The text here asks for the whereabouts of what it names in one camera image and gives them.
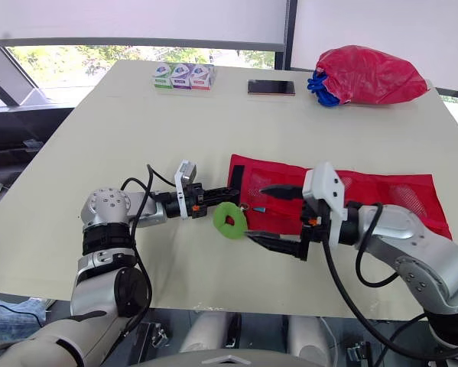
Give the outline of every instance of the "red drawstring bag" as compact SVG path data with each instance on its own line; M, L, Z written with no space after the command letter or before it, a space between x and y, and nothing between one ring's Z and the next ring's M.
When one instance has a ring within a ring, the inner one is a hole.
M363 46L344 46L320 55L308 89L325 106L390 104L422 96L427 84L406 60Z
M245 215L250 230L300 234L302 200L279 200L259 190L274 184L303 186L307 170L232 155L228 185L240 191L239 204L248 205ZM451 239L430 174L384 176L352 171L337 171L337 174L346 188L345 203L357 201L366 205L383 203L403 206L414 212L432 232Z

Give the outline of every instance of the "black cable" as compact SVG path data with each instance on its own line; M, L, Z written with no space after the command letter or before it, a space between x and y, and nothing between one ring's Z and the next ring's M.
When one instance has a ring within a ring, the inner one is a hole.
M390 341L393 342L398 334L400 334L402 331L404 331L405 329L407 329L408 327L414 325L417 321L419 321L420 319L424 319L426 317L426 314L425 313L421 313L420 315L417 315L415 318L409 320L407 323L401 325L399 328L396 329L396 331L394 331L394 333L390 336ZM382 352L380 353L380 356L378 356L378 359L376 360L375 364L373 365L373 367L379 367L380 364L382 364L383 362L383 359L385 358L385 355L387 354L388 352L388 347L386 346Z
M158 174L154 168L152 168L152 173L155 174L161 181L164 181L166 184L172 187L176 187L176 185L169 180L166 180L164 177L162 177L160 174Z
M395 279L397 279L398 274L394 273L390 275L388 278L384 279L383 281L378 281L376 283L373 283L371 281L367 281L364 279L362 272L361 272L361 260L363 258L363 254L366 251L366 247L368 246L369 240L371 239L373 235L373 231L375 230L376 225L378 224L378 220L380 219L380 215L383 212L383 204L381 203L374 203L374 206L376 206L376 213L375 216L373 216L373 220L370 223L368 230L366 231L365 235L363 236L363 240L361 241L361 245L359 246L358 250L358 255L356 256L356 262L355 262L355 269L356 269L356 275L358 276L359 281L361 281L366 287L371 287L371 288L380 288L384 287L387 284L390 284L393 282Z
M144 309L137 315L136 317L131 318L120 336L116 339L116 341L113 343L112 347L106 354L105 358L103 361L106 361L107 358L113 353L113 351L116 349L116 347L123 341L123 339L137 327L137 325L142 321L144 318L145 314L147 313L149 307L151 306L152 302L152 283L151 279L149 277L149 274L147 273L147 270L145 269L144 263L142 262L142 259L140 257L140 254L138 253L137 250L137 242L135 241L135 232L137 230L137 225L138 221L140 220L140 217L142 215L142 212L144 211L145 204L147 203L148 197L151 195L151 188L152 188L152 181L154 179L154 170L150 166L150 164L147 165L147 170L149 172L149 181L147 183L147 186L140 181L139 179L135 177L129 177L128 179L125 180L125 182L122 184L122 187L120 190L124 190L128 183L130 182L135 182L137 183L142 189L145 191L145 195L142 198L141 204L138 208L137 214L135 215L134 219L132 220L132 229L130 230L130 239L131 239L131 244L132 244L132 249L134 250L135 257L137 259L138 267L140 268L142 274L144 275L145 281L147 282L147 293L148 293L148 299L147 299L147 304L145 305Z
M366 317L363 316L361 311L358 309L358 307L354 304L352 301L351 297L348 295L348 292L343 286L343 283L341 282L341 279L339 278L339 275L337 274L336 266L334 265L333 257L330 252L330 246L329 246L329 239L324 236L323 238L323 250L326 255L326 261L327 261L327 266L329 268L329 272L334 280L334 283L336 284L337 290L341 293L341 296L343 297L344 301L348 305L349 309L354 313L356 318L359 320L359 322L383 345L387 346L389 349L393 350L394 352L398 354L402 354L403 356L406 356L408 358L412 359L419 359L423 361L443 361L445 359L451 359L458 357L458 348L453 348L450 350L447 350L445 352L442 352L441 354L420 354L417 352L411 352L408 349L402 348L401 346L398 346L397 344L394 344L391 342L389 339L387 339L385 336L383 336L370 322Z
M35 320L37 321L38 326L39 326L39 327L44 327L44 325L42 325L42 323L40 322L40 319L38 318L38 316L35 315L34 313L31 313L31 312L21 312L21 311L12 310L11 308L5 306L4 304L0 304L0 307L5 308L6 310L11 311L11 312L13 312L13 313L19 313L20 315L29 315L29 316L33 316L33 317L35 318Z

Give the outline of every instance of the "green donut toy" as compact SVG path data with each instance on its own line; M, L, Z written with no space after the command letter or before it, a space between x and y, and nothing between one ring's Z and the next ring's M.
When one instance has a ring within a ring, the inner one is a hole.
M227 217L232 218L233 225L226 222ZM237 205L230 202L217 206L213 213L213 225L228 239L240 239L248 229L244 213Z

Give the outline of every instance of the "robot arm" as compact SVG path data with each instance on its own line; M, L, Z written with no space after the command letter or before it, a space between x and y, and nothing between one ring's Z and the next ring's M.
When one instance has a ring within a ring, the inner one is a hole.
M0 356L2 366L98 366L119 338L143 315L151 299L150 281L137 269L130 223L141 211L138 226L167 218L199 218L206 208L234 200L226 187L204 190L193 183L196 166L183 161L173 193L132 193L112 187L93 191L81 211L83 257L78 261L70 302L71 317L47 324Z
M359 209L361 239L376 210ZM458 313L458 245L431 232L410 210L385 205L366 251L395 269L425 310Z
M300 241L266 232L248 232L258 244L307 260L309 242L329 239L363 246L377 206L344 207L344 186L330 164L307 172L304 186L273 185L262 193L283 200L304 199ZM440 343L458 346L458 245L431 232L410 210L385 205L365 251L393 268L424 308L431 331Z

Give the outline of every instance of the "blue fabric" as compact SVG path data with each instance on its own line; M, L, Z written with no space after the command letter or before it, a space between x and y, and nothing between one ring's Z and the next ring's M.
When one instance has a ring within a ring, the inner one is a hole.
M323 85L323 81L327 79L327 74L321 73L317 75L317 71L313 72L312 78L308 80L307 89L311 90L312 93L317 94L318 101L321 105L326 107L334 107L339 105L339 99L330 93L326 86Z
M10 304L0 300L0 304L12 310L34 313L42 323L45 321L44 302L39 298L30 298L20 304ZM34 317L12 313L0 307L0 340L24 339L38 329L40 327Z

